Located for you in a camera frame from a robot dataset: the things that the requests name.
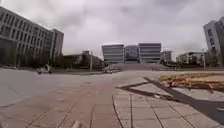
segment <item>building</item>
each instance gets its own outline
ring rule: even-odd
[[[161,52],[160,60],[163,60],[165,62],[172,61],[172,51],[163,51],[163,52]]]
[[[138,45],[128,45],[125,47],[125,61],[138,61],[139,48]]]
[[[102,46],[104,61],[108,63],[124,63],[124,45],[103,45]]]
[[[89,67],[92,60],[93,66],[102,66],[103,60],[97,56],[89,54],[89,51],[83,51],[81,54],[64,56],[64,66],[67,68]]]
[[[161,43],[140,43],[139,59],[141,63],[159,63]]]
[[[63,38],[64,34],[56,29],[48,30],[0,7],[0,58],[10,53],[17,63],[27,56],[49,61],[61,54]]]
[[[51,46],[51,58],[55,59],[62,53],[64,33],[58,31],[57,29],[52,29],[53,32],[53,41]]]
[[[140,43],[124,47],[120,45],[104,45],[103,57],[105,62],[124,63],[135,61],[140,63],[159,63],[161,43]]]
[[[176,58],[177,63],[181,64],[203,64],[204,52],[187,52]]]
[[[203,28],[210,54],[216,56],[219,65],[224,65],[224,17],[210,21]]]

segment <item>street light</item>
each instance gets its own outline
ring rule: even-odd
[[[204,49],[202,49],[203,52],[203,65],[204,65],[204,69],[206,68],[206,62],[205,62],[205,52]]]

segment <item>road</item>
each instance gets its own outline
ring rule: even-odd
[[[0,106],[7,106],[26,98],[50,92],[60,86],[80,86],[90,83],[113,82],[136,77],[158,77],[180,72],[171,71],[125,71],[105,75],[37,75],[35,72],[0,69]]]

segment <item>cloudy sky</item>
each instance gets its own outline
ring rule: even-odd
[[[224,0],[3,0],[2,6],[65,33],[63,53],[101,45],[161,42],[173,54],[206,48],[202,26],[224,16]]]

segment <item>tiled pavement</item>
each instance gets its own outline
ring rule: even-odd
[[[136,78],[119,87],[131,85],[132,89],[150,95],[172,97],[146,82]],[[224,128],[190,105],[115,90],[108,83],[60,87],[0,108],[0,120],[4,128],[71,128],[77,122],[84,128]]]
[[[164,90],[149,83],[135,87],[131,85],[131,89],[171,96]],[[118,92],[114,104],[124,128],[224,127],[190,105],[173,100],[144,96],[126,90]]]
[[[113,85],[58,88],[0,108],[3,128],[121,128],[113,107]]]

